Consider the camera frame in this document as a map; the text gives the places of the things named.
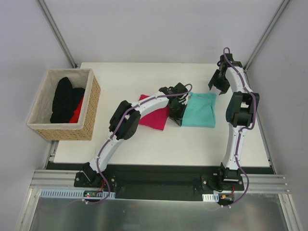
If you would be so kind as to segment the teal t shirt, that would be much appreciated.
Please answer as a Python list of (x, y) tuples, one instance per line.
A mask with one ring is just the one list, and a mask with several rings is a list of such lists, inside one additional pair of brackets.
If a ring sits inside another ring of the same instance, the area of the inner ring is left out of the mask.
[(216, 126), (214, 93), (189, 94), (187, 107), (182, 119), (182, 127), (214, 128)]

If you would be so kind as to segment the pink t shirt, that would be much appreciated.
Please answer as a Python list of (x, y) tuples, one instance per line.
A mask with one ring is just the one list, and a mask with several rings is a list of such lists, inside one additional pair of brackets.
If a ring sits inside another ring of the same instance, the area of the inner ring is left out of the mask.
[(139, 125), (163, 131), (169, 117), (169, 112), (170, 109), (168, 107), (157, 109), (141, 118)]

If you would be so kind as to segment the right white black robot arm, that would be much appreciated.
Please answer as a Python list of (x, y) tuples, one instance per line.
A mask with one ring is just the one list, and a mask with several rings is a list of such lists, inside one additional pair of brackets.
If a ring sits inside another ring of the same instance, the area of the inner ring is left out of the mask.
[(259, 94), (254, 93), (244, 79), (241, 62), (233, 59), (229, 48), (225, 48), (217, 63), (218, 69), (208, 86), (220, 91), (220, 95), (232, 90), (232, 96), (226, 110), (229, 124), (227, 149), (218, 173), (207, 180), (207, 187), (221, 192), (234, 189), (241, 181), (241, 156), (246, 132), (256, 123)]

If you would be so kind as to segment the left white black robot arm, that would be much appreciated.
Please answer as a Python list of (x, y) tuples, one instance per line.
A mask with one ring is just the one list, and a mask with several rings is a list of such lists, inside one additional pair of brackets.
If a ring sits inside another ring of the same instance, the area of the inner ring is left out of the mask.
[(102, 173), (123, 141), (130, 139), (137, 131), (139, 121), (146, 115), (163, 108), (169, 109), (169, 118), (182, 125), (186, 97), (192, 90), (192, 84), (178, 83), (174, 87), (162, 87), (154, 95), (134, 103), (122, 101), (109, 122), (106, 140), (97, 155), (82, 168), (82, 177), (91, 187), (101, 184)]

